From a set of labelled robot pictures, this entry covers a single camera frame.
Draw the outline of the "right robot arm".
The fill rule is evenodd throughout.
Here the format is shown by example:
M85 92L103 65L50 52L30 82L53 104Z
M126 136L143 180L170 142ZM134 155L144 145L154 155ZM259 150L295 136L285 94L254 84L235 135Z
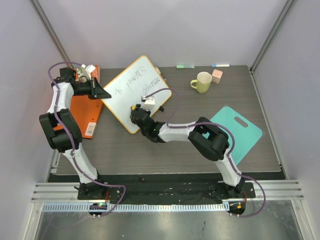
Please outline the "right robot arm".
M222 175L224 199L236 198L243 193L245 179L231 155L234 147L229 144L229 137L232 134L224 126L205 117L186 124L155 121L151 112L139 104L131 107L130 120L153 143L190 142L203 157L213 161Z

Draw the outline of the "whiteboard with orange frame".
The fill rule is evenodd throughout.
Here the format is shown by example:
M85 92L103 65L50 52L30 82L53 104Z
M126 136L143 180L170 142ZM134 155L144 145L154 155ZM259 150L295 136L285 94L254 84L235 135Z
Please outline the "whiteboard with orange frame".
M153 115L172 96L168 85L145 55L140 56L109 82L104 90L111 94L111 98L103 99L103 103L131 134L139 130L130 120L132 106L141 106L144 96L153 97L155 105L150 111Z

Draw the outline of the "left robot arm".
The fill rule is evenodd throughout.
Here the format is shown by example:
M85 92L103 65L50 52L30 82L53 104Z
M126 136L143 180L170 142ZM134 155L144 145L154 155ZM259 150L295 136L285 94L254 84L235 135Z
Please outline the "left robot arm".
M83 136L70 110L74 96L86 96L90 100L110 98L94 75L94 65L79 68L64 67L59 77L51 79L53 97L47 113L39 116L39 122L49 146L64 155L79 177L79 194L100 200L107 193L107 186L98 170L90 163L82 146Z

